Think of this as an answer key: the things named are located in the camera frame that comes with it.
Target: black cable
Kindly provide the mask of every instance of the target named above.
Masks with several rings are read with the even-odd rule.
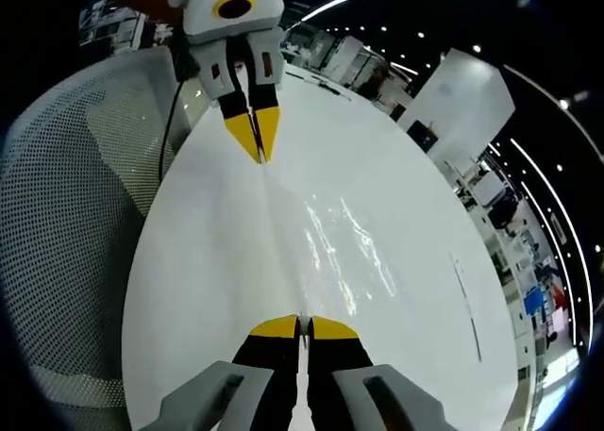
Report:
[[[163,142],[161,143],[161,151],[159,152],[159,171],[158,171],[158,179],[159,183],[163,180],[163,156],[166,150],[166,143],[168,142],[168,134],[170,133],[170,125],[172,124],[172,119],[174,118],[174,112],[176,110],[176,103],[178,102],[178,96],[180,95],[180,91],[182,90],[182,85],[184,81],[178,82],[178,87],[176,88],[176,93],[174,94],[174,99],[172,100],[172,107],[170,108],[170,115],[168,115],[168,123],[166,123],[166,130],[163,134]]]

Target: white table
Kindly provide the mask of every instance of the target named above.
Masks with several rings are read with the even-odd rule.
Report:
[[[338,89],[351,101],[284,76],[267,165],[253,163],[214,108],[183,145],[126,295],[135,429],[158,416],[163,396],[231,360],[252,327],[291,313],[357,329],[374,363],[437,397],[458,429],[503,423],[516,357],[487,250],[428,157],[387,115]],[[291,429],[311,429],[300,411]]]

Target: ceiling light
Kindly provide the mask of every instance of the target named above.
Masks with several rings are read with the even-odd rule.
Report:
[[[526,7],[530,3],[530,0],[518,0],[518,7]]]
[[[496,155],[501,157],[501,153],[499,153],[499,151],[497,151],[497,149],[494,146],[492,146],[490,143],[489,143],[489,148],[491,148],[495,152]]]
[[[568,296],[570,297],[570,314],[571,314],[571,317],[573,318],[573,322],[574,322],[575,321],[575,303],[573,301],[573,290],[570,287],[570,282],[568,280],[568,271],[566,271],[566,263],[564,263],[564,258],[562,257],[562,251],[560,249],[560,245],[558,244],[558,240],[554,236],[554,231],[551,229],[551,225],[545,218],[545,214],[544,214],[543,210],[541,209],[541,207],[535,200],[535,197],[530,192],[530,189],[527,187],[527,185],[524,183],[524,181],[521,181],[520,184],[522,184],[522,187],[525,189],[525,191],[527,192],[527,195],[530,197],[530,201],[537,209],[537,213],[541,217],[541,220],[544,222],[545,227],[547,228],[547,233],[549,233],[549,237],[551,238],[551,241],[554,244],[554,248],[556,249],[557,255],[554,256],[554,258],[559,259],[560,264],[562,265],[562,271],[564,272],[564,277],[566,278],[566,284],[568,285]],[[575,326],[573,326],[573,344],[576,344],[576,342],[577,342],[577,328]]]
[[[580,91],[575,96],[573,96],[573,100],[576,103],[580,103],[581,101],[585,101],[589,97],[589,91]]]
[[[307,14],[305,17],[302,18],[302,22],[305,23],[309,19],[314,18],[317,14],[320,14],[327,9],[333,8],[336,5],[340,5],[340,4],[343,4],[344,2],[348,2],[348,1],[349,0],[332,0],[328,4],[325,4],[322,7],[319,7],[318,9],[316,9],[315,11],[312,11],[311,13]]]
[[[400,65],[398,63],[394,63],[391,62],[390,63],[391,66],[394,66],[400,70],[406,71],[407,73],[411,73],[412,75],[418,75],[419,73],[417,73],[416,71],[412,70],[411,68],[407,68],[406,66]]]

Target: yellow circle logo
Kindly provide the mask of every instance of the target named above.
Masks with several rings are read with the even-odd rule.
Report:
[[[256,6],[256,0],[218,0],[212,13],[218,19],[238,19]]]

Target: black ceiling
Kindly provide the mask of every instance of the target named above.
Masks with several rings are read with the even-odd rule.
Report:
[[[299,18],[330,1],[285,0]],[[588,91],[588,98],[573,103],[570,110],[604,151],[604,62],[599,51],[603,7],[599,0],[351,0],[310,24],[329,28],[337,36],[353,35],[376,52],[385,49],[386,59],[419,72],[414,81],[417,90],[438,65],[441,53],[451,47],[472,52],[472,46],[479,44],[481,53],[473,55],[498,67],[512,66],[556,98]],[[426,35],[423,39],[417,36],[420,31]],[[552,207],[570,235],[551,193],[511,146],[511,137],[530,152],[552,182],[584,247],[597,307],[604,297],[602,254],[594,250],[596,244],[604,247],[602,162],[554,103],[516,76],[505,73],[504,77],[516,112],[497,138],[501,153],[514,180],[525,181],[542,207]],[[564,165],[562,173],[556,170],[558,163]],[[585,336],[590,317],[584,271],[576,244],[569,241],[563,250],[573,254],[567,267],[576,295],[583,298],[576,308]]]
[[[300,15],[330,1],[285,0]],[[441,53],[451,47],[470,51],[477,43],[481,57],[511,65],[557,97],[585,90],[599,96],[600,5],[597,0],[351,0],[311,23],[337,27],[338,35],[354,35],[376,52],[385,49],[388,60],[418,71],[420,82],[429,75],[426,64],[438,64]],[[425,38],[417,36],[420,31]]]

